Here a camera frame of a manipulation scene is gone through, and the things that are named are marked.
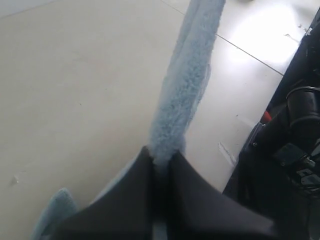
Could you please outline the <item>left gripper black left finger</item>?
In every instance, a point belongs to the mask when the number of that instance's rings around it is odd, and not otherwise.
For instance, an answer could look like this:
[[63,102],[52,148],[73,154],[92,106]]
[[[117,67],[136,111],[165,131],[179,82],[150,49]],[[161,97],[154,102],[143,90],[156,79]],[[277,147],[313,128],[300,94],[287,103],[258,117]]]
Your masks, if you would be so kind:
[[153,164],[143,147],[124,177],[103,197],[65,219],[55,240],[150,240]]

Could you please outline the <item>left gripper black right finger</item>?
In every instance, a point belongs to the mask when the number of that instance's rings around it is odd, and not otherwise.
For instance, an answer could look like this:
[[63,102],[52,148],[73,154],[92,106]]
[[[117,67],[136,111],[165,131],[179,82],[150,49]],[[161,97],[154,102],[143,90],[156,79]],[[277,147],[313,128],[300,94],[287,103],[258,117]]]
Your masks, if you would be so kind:
[[273,240],[274,222],[205,181],[181,153],[169,162],[171,240]]

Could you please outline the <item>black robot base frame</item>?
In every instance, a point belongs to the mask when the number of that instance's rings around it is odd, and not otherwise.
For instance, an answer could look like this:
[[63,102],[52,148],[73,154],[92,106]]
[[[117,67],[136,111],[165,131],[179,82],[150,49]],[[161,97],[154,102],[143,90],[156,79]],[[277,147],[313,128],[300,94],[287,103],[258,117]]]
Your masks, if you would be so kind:
[[278,240],[320,237],[320,16],[313,18],[223,194],[272,220]]

